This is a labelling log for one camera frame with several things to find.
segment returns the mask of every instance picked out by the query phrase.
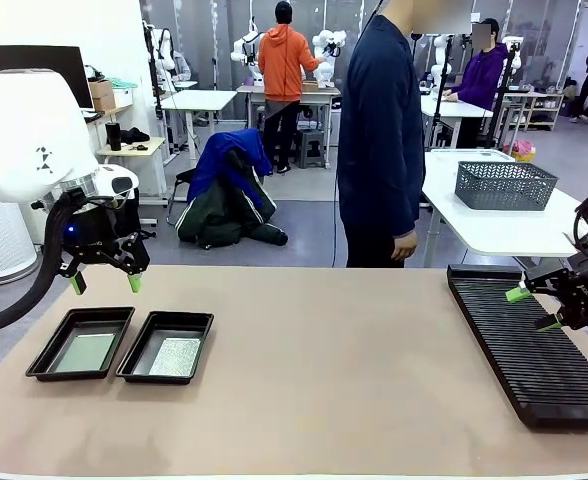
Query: purple jacket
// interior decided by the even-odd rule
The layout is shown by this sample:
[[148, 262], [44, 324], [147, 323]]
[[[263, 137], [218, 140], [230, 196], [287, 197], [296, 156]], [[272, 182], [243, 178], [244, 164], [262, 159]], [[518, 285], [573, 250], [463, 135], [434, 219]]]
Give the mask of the purple jacket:
[[458, 93], [459, 100], [465, 103], [492, 110], [506, 58], [507, 47], [504, 43], [497, 43], [488, 53], [475, 55], [465, 68], [463, 83], [452, 88], [452, 93]]

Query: blue jacket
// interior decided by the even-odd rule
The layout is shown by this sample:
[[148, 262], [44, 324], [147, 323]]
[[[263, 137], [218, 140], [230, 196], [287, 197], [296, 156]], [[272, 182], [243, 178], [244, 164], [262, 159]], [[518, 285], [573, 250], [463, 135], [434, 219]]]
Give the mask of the blue jacket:
[[507, 58], [507, 46], [497, 43], [489, 52], [475, 55], [465, 67], [463, 82], [452, 88], [458, 98], [485, 110], [492, 110], [498, 81], [503, 73], [503, 60]]
[[414, 229], [425, 154], [421, 96], [407, 40], [382, 15], [347, 72], [338, 147], [341, 219], [391, 236]]
[[232, 184], [242, 189], [254, 203], [258, 206], [262, 205], [255, 190], [239, 172], [232, 169], [225, 161], [225, 155], [234, 147], [245, 153], [247, 163], [254, 167], [258, 176], [262, 177], [272, 172], [272, 164], [265, 155], [258, 130], [251, 128], [235, 132], [215, 133], [207, 141], [196, 165], [196, 171], [187, 193], [187, 203], [207, 191], [217, 176], [225, 175]]

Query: black tray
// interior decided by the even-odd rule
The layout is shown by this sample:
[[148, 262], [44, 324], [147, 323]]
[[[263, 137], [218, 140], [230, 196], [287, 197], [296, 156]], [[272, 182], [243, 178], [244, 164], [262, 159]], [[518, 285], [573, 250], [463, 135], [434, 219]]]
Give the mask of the black tray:
[[[105, 378], [133, 314], [133, 307], [70, 310], [25, 375], [36, 377], [42, 382]], [[100, 345], [94, 342], [94, 345], [87, 344], [85, 347], [79, 343], [82, 341], [79, 340], [81, 338], [101, 335], [111, 336], [111, 342], [106, 339]], [[83, 348], [87, 351], [89, 347], [94, 348], [99, 354], [96, 357], [85, 358], [81, 363], [96, 363], [96, 366], [73, 370], [74, 367], [69, 363], [73, 362], [73, 359], [68, 359], [66, 355], [71, 353], [71, 348], [80, 352]]]
[[116, 376], [133, 383], [187, 385], [213, 320], [207, 313], [151, 312]]
[[588, 361], [562, 330], [538, 332], [535, 298], [509, 304], [522, 272], [450, 266], [447, 280], [521, 421], [532, 429], [588, 431]]

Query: gray basket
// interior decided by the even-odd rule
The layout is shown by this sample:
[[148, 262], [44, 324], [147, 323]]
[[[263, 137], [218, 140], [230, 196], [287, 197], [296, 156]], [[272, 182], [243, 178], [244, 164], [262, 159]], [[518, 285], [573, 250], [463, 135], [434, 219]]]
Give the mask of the gray basket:
[[545, 210], [558, 178], [531, 163], [460, 162], [456, 195], [474, 210]]

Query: black slotted tray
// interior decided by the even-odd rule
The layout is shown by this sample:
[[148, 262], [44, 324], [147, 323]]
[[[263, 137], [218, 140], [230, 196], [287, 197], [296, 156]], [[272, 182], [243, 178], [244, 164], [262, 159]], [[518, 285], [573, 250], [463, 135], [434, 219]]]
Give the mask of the black slotted tray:
[[450, 266], [447, 280], [521, 421], [532, 429], [588, 431], [588, 361], [562, 330], [537, 332], [547, 312], [530, 297], [510, 304], [521, 280], [509, 267]]

